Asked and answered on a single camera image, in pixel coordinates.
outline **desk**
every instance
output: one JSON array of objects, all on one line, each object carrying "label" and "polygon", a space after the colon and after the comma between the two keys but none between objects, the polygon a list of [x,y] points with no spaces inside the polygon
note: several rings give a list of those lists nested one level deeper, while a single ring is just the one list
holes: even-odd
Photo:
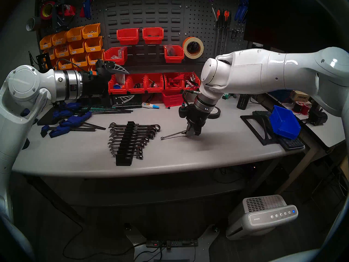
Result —
[{"label": "desk", "polygon": [[[56,208],[76,221],[81,221],[82,218],[38,176],[147,176],[273,159],[265,162],[263,169],[245,186],[244,194],[249,195],[272,172],[282,156],[302,150],[285,151],[279,144],[263,146],[240,115],[249,115],[252,111],[264,108],[258,104],[249,104],[246,110],[240,110],[236,108],[237,101],[238,98],[233,97],[220,100],[217,106],[221,109],[221,116],[218,119],[207,119],[200,136],[174,137],[163,141],[160,140],[161,136],[186,129],[186,120],[179,117],[178,107],[165,109],[163,104],[159,104],[158,110],[142,108],[134,109],[131,114],[93,115],[88,122],[104,127],[108,127],[111,122],[126,124],[131,120],[139,124],[161,126],[161,131],[144,149],[144,159],[134,159],[131,166],[115,165],[115,158],[111,156],[107,144],[110,135],[107,130],[96,130],[93,133],[70,132],[55,138],[42,138],[41,126],[34,125],[28,135],[30,145],[19,153],[12,170],[26,174],[30,184]],[[229,191],[228,184],[214,187],[220,192]]]},{"label": "desk", "polygon": [[[281,105],[289,110],[293,108],[293,104],[281,103],[273,96],[269,94],[268,96],[276,101],[278,105]],[[302,130],[299,137],[307,144],[309,150],[305,154],[304,158],[289,174],[289,178],[286,180],[286,182],[284,182],[276,191],[276,194],[282,193],[312,161],[325,156],[327,152],[331,150],[331,148],[345,140],[342,118],[331,115],[325,110],[324,112],[327,113],[328,120],[323,125],[313,126],[311,124],[301,124]],[[293,114],[299,120],[308,118],[308,116],[302,114],[298,115],[295,112],[293,112]]]}]

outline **floor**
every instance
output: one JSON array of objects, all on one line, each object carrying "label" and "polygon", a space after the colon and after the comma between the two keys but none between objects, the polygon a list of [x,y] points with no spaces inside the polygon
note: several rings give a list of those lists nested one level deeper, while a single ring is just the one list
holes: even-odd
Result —
[{"label": "floor", "polygon": [[[293,159],[284,159],[283,164],[286,167],[287,161],[294,162]],[[173,239],[197,238],[209,224],[218,224],[221,232],[209,250],[210,260],[215,262],[263,262],[319,248],[341,209],[343,198],[334,179],[319,188],[313,195],[314,200],[310,199],[312,190],[320,181],[319,175],[326,175],[326,172],[323,164],[312,164],[282,193],[287,204],[294,204],[298,208],[299,216],[294,222],[248,240],[229,241],[224,234],[226,217],[233,209],[237,193],[146,206],[76,207],[78,213],[86,218],[86,227],[69,244],[65,255],[84,257],[101,251],[123,252],[131,247],[123,233],[124,223],[132,223],[147,238]],[[261,186],[257,193],[265,192],[264,190]],[[14,202],[15,225],[32,243],[37,260],[71,261],[62,256],[62,250],[80,228],[28,185],[22,175],[12,175],[11,196]],[[323,206],[326,206],[326,211],[321,210]],[[128,262],[132,259],[133,251],[129,251],[124,256],[97,255],[84,261]]]}]

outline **air purifier vent grille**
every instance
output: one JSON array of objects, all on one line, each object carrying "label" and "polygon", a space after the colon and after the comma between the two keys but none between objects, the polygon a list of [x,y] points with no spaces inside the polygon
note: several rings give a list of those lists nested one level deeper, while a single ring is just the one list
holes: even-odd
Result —
[{"label": "air purifier vent grille", "polygon": [[277,195],[248,198],[246,203],[249,212],[280,208],[284,206],[282,200]]}]

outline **wrench set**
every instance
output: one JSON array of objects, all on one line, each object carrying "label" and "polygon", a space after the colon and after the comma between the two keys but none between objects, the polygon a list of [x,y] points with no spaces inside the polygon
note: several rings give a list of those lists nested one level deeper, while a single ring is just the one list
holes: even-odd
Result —
[{"label": "wrench set", "polygon": [[133,158],[143,159],[143,148],[160,131],[159,125],[140,125],[128,121],[127,125],[110,123],[109,150],[117,166],[130,166]]}]

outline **wall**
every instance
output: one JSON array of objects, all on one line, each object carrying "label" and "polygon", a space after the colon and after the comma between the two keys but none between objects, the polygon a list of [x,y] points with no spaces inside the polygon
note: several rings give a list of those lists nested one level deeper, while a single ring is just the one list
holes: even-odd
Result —
[{"label": "wall", "polygon": [[0,86],[11,70],[30,64],[28,51],[34,58],[39,54],[36,33],[25,28],[28,18],[34,15],[34,5],[35,0],[21,0],[0,32]]}]

